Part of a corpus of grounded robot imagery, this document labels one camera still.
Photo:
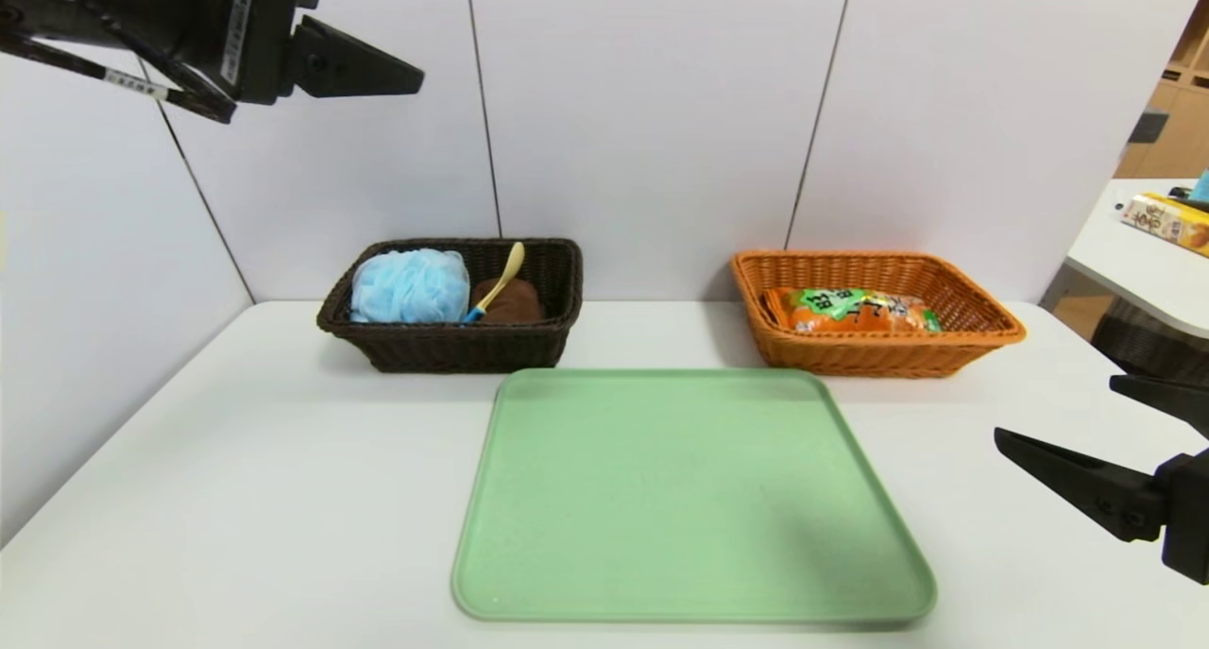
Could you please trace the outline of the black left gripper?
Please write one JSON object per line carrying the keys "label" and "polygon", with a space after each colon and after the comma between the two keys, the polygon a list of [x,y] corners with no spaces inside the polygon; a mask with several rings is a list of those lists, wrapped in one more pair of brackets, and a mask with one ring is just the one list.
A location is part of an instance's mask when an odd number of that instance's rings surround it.
{"label": "black left gripper", "polygon": [[422,69],[297,10],[319,0],[94,0],[126,33],[235,102],[273,104],[288,79],[316,98],[418,94]]}

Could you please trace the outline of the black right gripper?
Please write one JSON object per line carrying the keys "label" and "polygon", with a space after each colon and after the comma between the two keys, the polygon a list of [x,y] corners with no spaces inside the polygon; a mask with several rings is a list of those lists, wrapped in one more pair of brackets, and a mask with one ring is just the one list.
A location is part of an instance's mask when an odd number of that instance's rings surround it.
{"label": "black right gripper", "polygon": [[[1120,373],[1109,387],[1208,438],[1208,386]],[[1207,450],[1174,456],[1153,477],[1002,428],[994,429],[994,442],[1000,454],[1121,541],[1156,541],[1165,527],[1163,564],[1208,584]]]}

